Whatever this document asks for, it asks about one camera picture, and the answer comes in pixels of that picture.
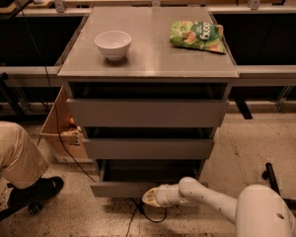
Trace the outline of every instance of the beige pants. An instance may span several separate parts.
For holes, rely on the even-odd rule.
[[[24,189],[35,183],[47,168],[27,132],[16,123],[0,121],[0,177]]]

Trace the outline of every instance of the white robotic arm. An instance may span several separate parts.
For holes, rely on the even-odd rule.
[[[176,185],[151,189],[142,200],[158,207],[205,202],[236,225],[236,237],[296,237],[296,219],[285,201],[261,185],[246,187],[235,199],[186,177]]]

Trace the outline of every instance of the brown box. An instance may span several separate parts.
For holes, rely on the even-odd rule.
[[[67,98],[68,96],[65,89],[61,87],[54,106],[51,108],[40,131],[40,137],[44,138],[47,144],[49,144],[58,162],[73,162],[72,157],[64,147],[76,161],[92,162],[91,159],[88,159],[86,149],[83,145],[82,133],[61,134],[64,131],[69,131],[71,128],[69,125],[71,114],[66,103]]]

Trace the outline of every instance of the white bowl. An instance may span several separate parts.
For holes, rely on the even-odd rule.
[[[129,50],[131,36],[121,31],[108,31],[98,35],[95,43],[100,53],[107,59],[120,60]]]

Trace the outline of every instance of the snack bag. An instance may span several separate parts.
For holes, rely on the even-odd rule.
[[[221,25],[206,22],[174,21],[171,26],[170,43],[193,49],[225,53],[221,41],[224,29]]]

